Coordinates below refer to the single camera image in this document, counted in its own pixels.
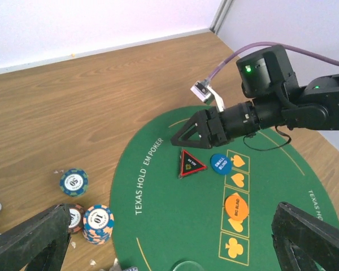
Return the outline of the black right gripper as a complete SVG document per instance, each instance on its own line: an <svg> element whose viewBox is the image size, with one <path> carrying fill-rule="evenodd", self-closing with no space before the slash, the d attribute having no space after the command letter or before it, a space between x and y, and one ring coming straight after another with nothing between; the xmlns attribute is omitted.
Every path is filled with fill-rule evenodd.
<svg viewBox="0 0 339 271"><path fill-rule="evenodd" d="M210 149L227 145L223 123L216 108L196 112L170 139L173 146Z"/></svg>

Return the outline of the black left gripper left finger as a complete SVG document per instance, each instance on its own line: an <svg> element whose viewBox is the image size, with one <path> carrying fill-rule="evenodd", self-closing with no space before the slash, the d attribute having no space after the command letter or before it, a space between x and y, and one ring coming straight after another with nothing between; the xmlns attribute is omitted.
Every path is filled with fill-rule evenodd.
<svg viewBox="0 0 339 271"><path fill-rule="evenodd" d="M54 205L0 235L0 270L61 270L71 240L68 204Z"/></svg>

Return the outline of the blue orange 10 chip stack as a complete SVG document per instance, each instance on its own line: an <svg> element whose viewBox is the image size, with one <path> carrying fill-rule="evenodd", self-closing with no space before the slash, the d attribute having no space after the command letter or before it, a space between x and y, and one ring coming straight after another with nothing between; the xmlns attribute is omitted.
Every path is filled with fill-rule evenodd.
<svg viewBox="0 0 339 271"><path fill-rule="evenodd" d="M114 215L108 206L96 204L84 213L83 225L83 236L89 243L104 244L112 236Z"/></svg>

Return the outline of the black red triangular all-in button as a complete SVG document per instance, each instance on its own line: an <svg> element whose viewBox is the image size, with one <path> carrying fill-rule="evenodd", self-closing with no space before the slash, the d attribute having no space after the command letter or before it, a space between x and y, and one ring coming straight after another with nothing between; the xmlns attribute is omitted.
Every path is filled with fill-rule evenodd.
<svg viewBox="0 0 339 271"><path fill-rule="evenodd" d="M186 149L181 149L179 160L179 179L189 175L202 172L208 169L208 166L197 159Z"/></svg>

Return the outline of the blue small blind button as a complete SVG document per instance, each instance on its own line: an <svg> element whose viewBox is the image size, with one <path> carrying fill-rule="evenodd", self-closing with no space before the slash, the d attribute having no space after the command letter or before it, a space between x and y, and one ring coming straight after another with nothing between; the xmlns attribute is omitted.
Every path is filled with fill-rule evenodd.
<svg viewBox="0 0 339 271"><path fill-rule="evenodd" d="M211 168L220 175L228 175L232 170L232 162L224 154L213 154L210 158Z"/></svg>

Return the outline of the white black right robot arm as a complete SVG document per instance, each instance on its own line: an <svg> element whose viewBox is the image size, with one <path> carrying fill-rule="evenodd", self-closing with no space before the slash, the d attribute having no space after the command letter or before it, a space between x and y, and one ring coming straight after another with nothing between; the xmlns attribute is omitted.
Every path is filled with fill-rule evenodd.
<svg viewBox="0 0 339 271"><path fill-rule="evenodd" d="M221 62L191 90L205 104L171 138L174 146L210 149L251 138L262 129L285 126L290 130L339 130L339 74L318 77L300 86L287 52L294 51L339 66L339 61L294 46L256 42L245 46L251 54L231 58L241 76L246 102L232 107L211 87L212 79L225 66Z"/></svg>

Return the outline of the orange big blind button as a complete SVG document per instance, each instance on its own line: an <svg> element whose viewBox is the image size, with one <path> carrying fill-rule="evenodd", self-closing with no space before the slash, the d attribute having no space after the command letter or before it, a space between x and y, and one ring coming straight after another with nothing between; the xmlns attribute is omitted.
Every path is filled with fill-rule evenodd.
<svg viewBox="0 0 339 271"><path fill-rule="evenodd" d="M238 193L227 197L224 207L228 216L235 221L243 221L249 215L248 205Z"/></svg>

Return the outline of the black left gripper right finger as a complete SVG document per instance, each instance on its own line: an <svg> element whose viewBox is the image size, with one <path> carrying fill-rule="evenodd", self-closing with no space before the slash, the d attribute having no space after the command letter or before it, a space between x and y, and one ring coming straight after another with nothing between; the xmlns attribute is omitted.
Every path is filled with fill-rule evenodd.
<svg viewBox="0 0 339 271"><path fill-rule="evenodd" d="M277 205L271 224L281 270L339 270L339 229L287 203Z"/></svg>

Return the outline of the clear round dealer button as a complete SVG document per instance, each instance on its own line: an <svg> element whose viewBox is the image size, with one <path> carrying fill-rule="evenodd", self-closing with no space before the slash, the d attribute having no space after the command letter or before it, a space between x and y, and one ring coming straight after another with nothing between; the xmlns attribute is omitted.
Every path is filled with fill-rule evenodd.
<svg viewBox="0 0 339 271"><path fill-rule="evenodd" d="M172 267L172 271L204 271L202 265L196 261L179 261Z"/></svg>

